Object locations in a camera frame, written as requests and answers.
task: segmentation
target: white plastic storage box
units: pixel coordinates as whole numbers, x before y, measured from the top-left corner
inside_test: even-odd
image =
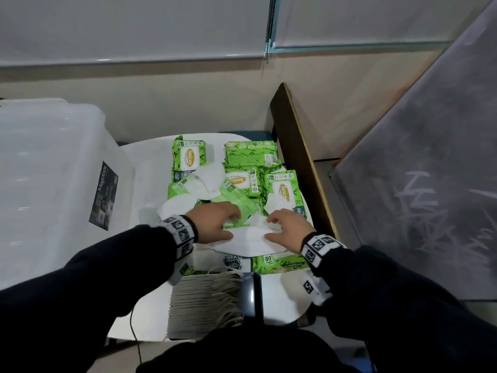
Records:
[[[0,289],[128,228],[134,169],[96,106],[0,102]]]

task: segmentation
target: brown wooden panel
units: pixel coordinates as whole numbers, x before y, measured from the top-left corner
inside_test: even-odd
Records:
[[[335,235],[336,228],[327,206],[314,162],[295,112],[292,97],[286,83],[282,83],[270,104],[274,127],[287,169],[297,172],[299,187],[311,212],[314,227],[324,233]]]

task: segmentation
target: person's left hand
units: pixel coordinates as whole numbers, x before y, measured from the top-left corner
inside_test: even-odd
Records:
[[[233,233],[223,230],[227,220],[241,217],[238,206],[229,201],[199,205],[186,213],[198,231],[198,243],[225,241],[233,238]]]

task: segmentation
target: hand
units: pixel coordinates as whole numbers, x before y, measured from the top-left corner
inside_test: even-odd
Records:
[[[271,242],[286,247],[289,251],[300,254],[302,240],[316,230],[304,216],[289,209],[274,211],[267,218],[268,222],[281,225],[281,233],[267,233],[264,237]]]
[[[198,243],[225,241],[233,238],[233,233],[223,230],[227,220],[241,217],[238,206],[229,201],[199,205],[186,213],[198,231]]]

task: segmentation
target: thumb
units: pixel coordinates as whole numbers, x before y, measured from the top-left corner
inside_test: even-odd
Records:
[[[284,240],[283,233],[267,233],[267,234],[264,234],[264,238],[266,238],[270,242],[274,242],[274,243],[277,243],[279,245],[284,246],[284,244],[283,244],[283,240]]]
[[[216,237],[218,241],[227,241],[233,238],[233,233],[227,230],[220,230]]]

